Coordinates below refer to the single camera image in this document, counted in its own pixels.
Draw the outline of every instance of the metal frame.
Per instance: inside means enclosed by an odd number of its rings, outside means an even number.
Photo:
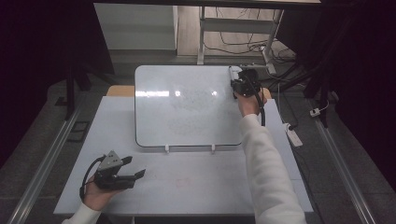
[[[353,178],[352,173],[350,173],[346,161],[344,160],[340,150],[338,149],[338,146],[335,144],[335,141],[332,138],[330,130],[328,128],[325,128],[325,126],[319,121],[319,119],[316,119],[315,123],[318,127],[320,136],[322,137],[323,142],[329,151],[332,161],[334,162],[334,166],[337,169],[344,183],[344,186],[346,187],[346,191],[349,193],[351,201],[355,205],[356,211],[361,218],[361,223],[375,224],[376,222],[373,216],[373,212],[371,211],[368,203],[364,199],[364,196],[361,193],[361,189]]]
[[[191,6],[191,7],[249,7],[267,9],[294,9],[294,10],[326,10],[354,7],[361,0],[350,3],[306,3],[265,0],[93,0],[93,3],[111,4],[139,4],[139,5],[162,5],[162,6]]]
[[[64,146],[67,135],[73,128],[73,124],[75,123],[79,112],[81,111],[81,107],[83,106],[85,99],[86,94],[82,93],[78,99],[76,110],[71,115],[69,120],[64,121],[61,130],[56,135],[55,140],[52,142],[47,154],[40,163],[35,175],[26,188],[26,191],[23,193],[7,224],[24,223],[26,221],[26,218],[29,216],[33,205],[35,204],[35,200],[37,199],[41,189],[44,186],[44,183],[47,180],[47,177],[50,174],[53,164],[56,162],[56,159],[58,158],[58,155]]]
[[[204,36],[208,32],[230,32],[230,33],[248,33],[248,34],[268,34],[268,40],[262,56],[270,75],[275,75],[276,70],[273,66],[270,56],[270,50],[274,42],[277,27],[280,23],[283,10],[275,9],[273,21],[252,21],[238,19],[219,19],[205,18],[205,7],[200,7],[200,40],[197,56],[197,64],[204,64]]]

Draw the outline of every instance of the white table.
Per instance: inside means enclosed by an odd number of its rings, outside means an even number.
[[[300,204],[305,212],[311,212],[312,206],[275,101],[269,100],[265,109],[266,126],[286,163]],[[169,154],[154,147],[148,152],[134,139],[133,97],[103,98],[54,214],[72,215],[77,211],[81,203],[78,188],[88,166],[110,150],[115,150],[121,158],[134,157],[131,164],[120,169],[120,175],[146,169],[145,176],[136,181],[133,189],[114,197],[106,208],[110,214],[145,217],[253,215],[245,155],[240,146],[215,154],[209,147],[207,151]]]

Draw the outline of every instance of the whiteboard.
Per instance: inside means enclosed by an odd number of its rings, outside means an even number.
[[[229,71],[229,66],[138,67],[136,143],[142,147],[239,145],[241,114]]]

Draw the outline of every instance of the white sleeve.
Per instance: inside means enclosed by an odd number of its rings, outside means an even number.
[[[77,212],[70,219],[64,220],[62,224],[94,224],[100,214],[100,211],[94,211],[82,203]]]
[[[288,171],[268,129],[260,125],[254,114],[242,118],[239,126],[256,223],[306,223]]]

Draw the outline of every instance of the aluminum rail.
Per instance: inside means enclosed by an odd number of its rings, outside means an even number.
[[[361,218],[361,223],[375,224],[376,222],[373,213],[368,203],[364,199],[361,189],[353,178],[352,173],[350,173],[346,161],[344,160],[340,150],[338,149],[338,146],[335,144],[335,141],[332,138],[332,134],[330,133],[329,129],[323,126],[319,119],[316,119],[315,123],[318,127],[320,136],[322,137],[323,142],[329,151],[332,161],[334,162],[335,168],[344,182],[346,191],[349,193],[349,196],[355,205],[356,211]]]
[[[75,123],[81,111],[81,107],[86,100],[86,96],[86,93],[81,93],[81,95],[78,97],[78,104],[74,113],[71,115],[69,120],[64,121],[61,130],[56,135],[47,154],[44,156],[44,159],[38,166],[35,175],[23,193],[7,224],[24,223],[26,221],[26,218],[29,216],[32,207],[35,204],[38,194],[40,193],[44,183],[47,180],[47,177],[50,174],[53,164],[56,162],[56,159],[58,158],[58,155],[64,146],[67,135],[73,128],[73,124]]]

